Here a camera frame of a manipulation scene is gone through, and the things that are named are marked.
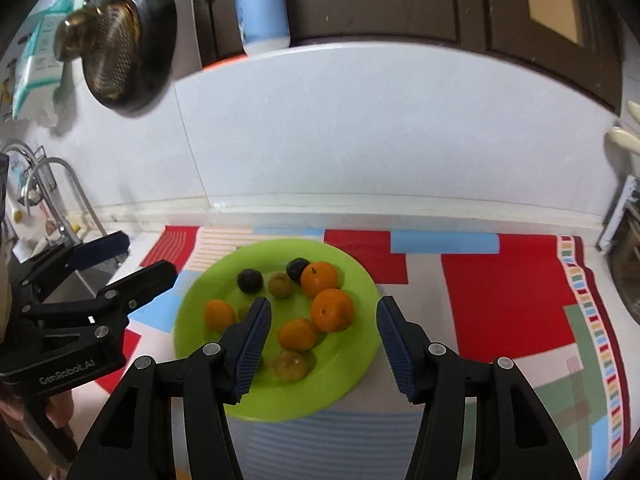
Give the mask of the person's left hand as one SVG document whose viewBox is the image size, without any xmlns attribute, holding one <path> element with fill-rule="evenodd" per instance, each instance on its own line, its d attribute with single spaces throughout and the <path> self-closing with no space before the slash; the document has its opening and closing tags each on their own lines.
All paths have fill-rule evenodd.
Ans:
<svg viewBox="0 0 640 480">
<path fill-rule="evenodd" d="M 12 431 L 29 440 L 29 434 L 24 427 L 25 404 L 22 399 L 9 393 L 1 387 L 1 417 Z M 51 396 L 44 404 L 44 412 L 51 424 L 56 428 L 68 425 L 74 414 L 74 400 L 70 390 Z"/>
</svg>

